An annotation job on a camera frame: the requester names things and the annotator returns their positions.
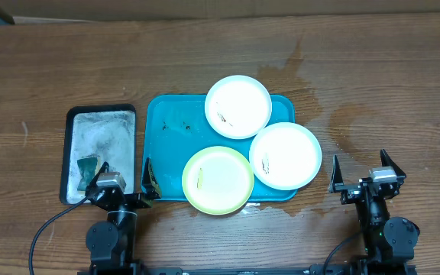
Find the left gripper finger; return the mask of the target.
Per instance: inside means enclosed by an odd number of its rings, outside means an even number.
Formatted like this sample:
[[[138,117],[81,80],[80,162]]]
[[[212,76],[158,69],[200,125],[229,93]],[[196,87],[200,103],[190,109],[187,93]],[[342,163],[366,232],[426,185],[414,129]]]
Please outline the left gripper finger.
[[[86,191],[90,191],[91,189],[96,188],[97,187],[97,181],[98,181],[99,177],[103,173],[107,173],[108,170],[109,170],[109,164],[108,164],[108,162],[104,162],[103,165],[99,168],[99,170],[96,173],[96,175],[90,181],[89,185],[86,187]]]
[[[144,164],[141,186],[148,199],[160,199],[162,197],[162,191],[154,175],[152,162],[149,157]]]

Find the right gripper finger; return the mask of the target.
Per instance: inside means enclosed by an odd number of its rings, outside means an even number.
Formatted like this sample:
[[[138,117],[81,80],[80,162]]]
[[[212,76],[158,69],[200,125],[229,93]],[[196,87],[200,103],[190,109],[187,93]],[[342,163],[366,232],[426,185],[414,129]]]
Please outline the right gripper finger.
[[[341,169],[338,162],[338,158],[335,155],[333,157],[332,177],[328,186],[330,193],[339,193],[344,185],[344,181],[341,175]]]
[[[404,180],[406,178],[406,174],[403,172],[403,170],[393,162],[389,154],[384,149],[380,150],[380,159],[384,167],[391,167],[393,169],[398,180]]]

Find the green and yellow sponge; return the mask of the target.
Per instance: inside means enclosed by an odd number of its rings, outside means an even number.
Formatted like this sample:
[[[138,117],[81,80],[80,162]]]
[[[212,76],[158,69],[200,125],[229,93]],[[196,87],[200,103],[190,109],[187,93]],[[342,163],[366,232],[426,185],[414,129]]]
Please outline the green and yellow sponge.
[[[77,160],[79,168],[79,184],[77,186],[78,191],[85,191],[92,179],[98,173],[101,168],[102,162],[99,156],[89,156]]]

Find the yellow-green plate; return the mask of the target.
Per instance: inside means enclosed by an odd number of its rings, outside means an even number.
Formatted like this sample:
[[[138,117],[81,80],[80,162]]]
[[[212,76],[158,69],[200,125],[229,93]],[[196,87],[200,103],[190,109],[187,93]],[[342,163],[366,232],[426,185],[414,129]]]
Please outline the yellow-green plate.
[[[254,173],[246,157],[223,146],[204,148],[186,163],[182,188],[187,201],[208,215],[239,210],[254,189]]]

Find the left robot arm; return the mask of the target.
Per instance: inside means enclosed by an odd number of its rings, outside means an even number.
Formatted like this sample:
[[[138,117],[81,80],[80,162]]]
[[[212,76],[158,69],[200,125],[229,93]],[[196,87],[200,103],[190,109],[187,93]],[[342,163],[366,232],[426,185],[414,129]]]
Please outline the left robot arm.
[[[110,172],[103,163],[86,187],[85,196],[107,212],[107,219],[96,222],[86,233],[90,251],[90,274],[149,274],[144,263],[134,258],[138,209],[149,209],[162,196],[150,159],[142,174],[143,192],[125,194],[125,180],[119,172]]]

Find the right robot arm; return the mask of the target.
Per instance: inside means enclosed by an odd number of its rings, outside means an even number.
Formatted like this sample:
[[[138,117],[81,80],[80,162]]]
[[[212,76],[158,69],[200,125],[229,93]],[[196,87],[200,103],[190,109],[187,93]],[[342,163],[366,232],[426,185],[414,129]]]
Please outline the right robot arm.
[[[360,230],[336,246],[322,265],[323,274],[415,274],[407,264],[414,258],[420,229],[407,218],[391,217],[387,201],[400,194],[406,174],[380,150],[381,166],[355,184],[344,184],[337,157],[333,157],[332,178],[328,191],[338,193],[342,205],[354,204]],[[344,265],[329,262],[344,245],[363,238],[364,256],[354,256]]]

